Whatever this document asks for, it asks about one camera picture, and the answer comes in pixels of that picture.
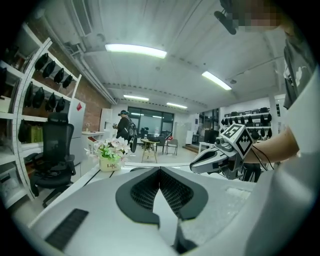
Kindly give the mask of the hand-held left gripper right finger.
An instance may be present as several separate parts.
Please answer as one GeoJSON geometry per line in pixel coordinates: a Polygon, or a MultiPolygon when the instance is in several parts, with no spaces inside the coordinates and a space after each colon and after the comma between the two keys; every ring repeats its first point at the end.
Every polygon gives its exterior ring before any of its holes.
{"type": "Polygon", "coordinates": [[[200,184],[208,193],[208,201],[201,213],[192,220],[179,222],[162,193],[159,194],[159,233],[172,246],[177,227],[183,236],[201,246],[220,233],[240,212],[255,187],[255,183],[229,180],[221,174],[196,174],[182,167],[169,167],[170,171],[200,184]]]}

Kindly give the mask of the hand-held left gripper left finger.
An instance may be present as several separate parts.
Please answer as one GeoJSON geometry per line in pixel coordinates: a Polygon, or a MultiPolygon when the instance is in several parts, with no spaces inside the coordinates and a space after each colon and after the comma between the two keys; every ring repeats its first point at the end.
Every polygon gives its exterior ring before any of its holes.
{"type": "Polygon", "coordinates": [[[162,238],[157,225],[132,221],[118,208],[117,189],[147,172],[140,169],[89,183],[44,210],[30,229],[41,239],[74,209],[88,212],[67,243],[68,256],[174,256],[175,250],[162,238]]]}

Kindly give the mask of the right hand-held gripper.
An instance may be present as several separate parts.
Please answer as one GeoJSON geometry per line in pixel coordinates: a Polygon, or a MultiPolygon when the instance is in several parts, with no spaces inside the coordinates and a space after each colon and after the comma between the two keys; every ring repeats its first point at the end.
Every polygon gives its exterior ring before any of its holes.
{"type": "Polygon", "coordinates": [[[193,173],[222,172],[229,180],[243,176],[244,160],[254,141],[247,127],[243,124],[232,124],[219,137],[215,146],[201,151],[189,167],[193,173]]]}

